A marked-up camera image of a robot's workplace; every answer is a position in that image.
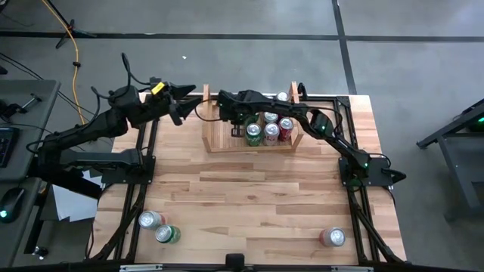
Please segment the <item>wooden table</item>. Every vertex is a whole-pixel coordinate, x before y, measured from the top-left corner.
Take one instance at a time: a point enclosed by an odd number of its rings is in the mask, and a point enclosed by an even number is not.
[[[360,148],[380,152],[370,98],[350,99]],[[153,231],[141,229],[137,263],[224,264],[225,254],[244,253],[247,264],[357,264],[337,151],[305,135],[295,153],[208,154],[201,128],[202,121],[194,114],[179,127],[168,116],[160,121],[154,151],[157,166],[144,207],[179,227],[181,239],[174,245],[161,244]],[[130,129],[118,137],[113,152],[134,148],[137,135],[137,130]],[[117,229],[125,194],[126,185],[119,184],[102,196],[94,224],[93,255]],[[368,198],[374,226],[394,253],[405,259],[389,193],[369,187]],[[344,246],[326,248],[318,242],[319,233],[327,227],[345,230]],[[368,235],[361,229],[370,258]],[[131,231],[126,236],[123,255]]]

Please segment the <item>can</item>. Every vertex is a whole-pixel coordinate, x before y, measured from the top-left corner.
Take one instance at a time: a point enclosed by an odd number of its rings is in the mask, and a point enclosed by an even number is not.
[[[273,146],[278,142],[279,127],[274,123],[267,124],[264,128],[264,144]]]
[[[176,243],[180,240],[182,232],[175,226],[165,224],[157,228],[155,235],[160,243]]]
[[[140,227],[148,230],[156,230],[160,225],[166,224],[165,218],[157,212],[143,212],[138,219]]]
[[[279,129],[281,133],[279,134],[279,140],[287,141],[290,139],[290,133],[293,132],[294,123],[293,120],[284,117],[279,121]]]
[[[247,127],[248,125],[252,123],[257,123],[259,121],[259,114],[256,113],[254,115],[247,116],[244,120],[244,126]]]
[[[289,101],[289,94],[285,91],[279,91],[278,94],[275,95],[275,97],[279,100],[279,101],[284,101],[284,102],[288,102]]]
[[[245,138],[247,139],[247,144],[251,147],[258,147],[262,142],[262,129],[260,125],[255,123],[249,124],[247,126]]]
[[[345,243],[345,240],[345,232],[338,227],[325,229],[319,234],[319,242],[323,244],[323,246],[342,246]]]
[[[277,113],[264,113],[264,122],[266,125],[277,121],[278,121]]]

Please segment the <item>gray table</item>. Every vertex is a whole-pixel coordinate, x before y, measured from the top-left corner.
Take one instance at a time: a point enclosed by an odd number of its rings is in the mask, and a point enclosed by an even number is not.
[[[26,114],[16,113],[11,117],[13,123],[37,125],[44,128],[54,106],[60,84],[53,80],[0,80],[0,99],[7,104],[23,105],[30,98],[30,93],[38,95],[43,102],[31,108]],[[25,149],[26,144],[37,141],[42,136],[38,128],[18,126],[20,137],[6,168],[0,168],[0,197],[13,187],[20,186],[26,190],[19,218],[10,223],[0,223],[0,267],[12,265],[17,253],[23,232],[36,201],[41,181],[38,178],[27,178],[26,173],[33,154]]]

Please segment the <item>desk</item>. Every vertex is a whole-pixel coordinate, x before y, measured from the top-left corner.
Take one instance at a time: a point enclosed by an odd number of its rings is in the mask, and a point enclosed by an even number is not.
[[[370,98],[359,95],[350,100],[360,148],[380,152]],[[160,120],[154,151],[157,165],[144,207],[164,214],[180,228],[181,239],[175,245],[163,245],[153,231],[141,229],[137,263],[224,264],[225,254],[244,253],[247,264],[357,264],[337,151],[305,135],[295,153],[208,154],[201,129],[202,121],[194,114],[179,127],[167,116]],[[130,129],[118,137],[113,152],[134,148],[137,135]],[[117,184],[102,196],[93,255],[117,229],[125,194],[126,185]],[[374,226],[405,259],[390,195],[369,187],[368,197]],[[345,230],[345,245],[323,247],[319,233],[335,226]],[[371,256],[366,231],[362,235],[365,252]]]
[[[60,84],[53,80],[0,80],[0,99],[7,103],[25,104],[30,93],[35,93],[43,102],[29,108],[26,114],[16,113],[11,117],[14,123],[45,127]],[[0,223],[0,267],[11,266],[25,231],[30,212],[34,206],[41,181],[38,178],[25,179],[33,154],[26,151],[26,144],[37,141],[42,136],[38,128],[18,127],[20,136],[6,168],[0,168],[0,197],[13,187],[26,190],[19,218],[10,223]]]

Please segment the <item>white paper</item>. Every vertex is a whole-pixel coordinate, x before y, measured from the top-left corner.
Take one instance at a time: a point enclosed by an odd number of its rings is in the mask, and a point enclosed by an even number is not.
[[[101,186],[102,177],[91,178],[89,171],[83,172],[84,179]],[[59,186],[54,189],[55,205],[59,220],[70,218],[70,222],[93,218],[98,210],[98,200],[69,191]]]

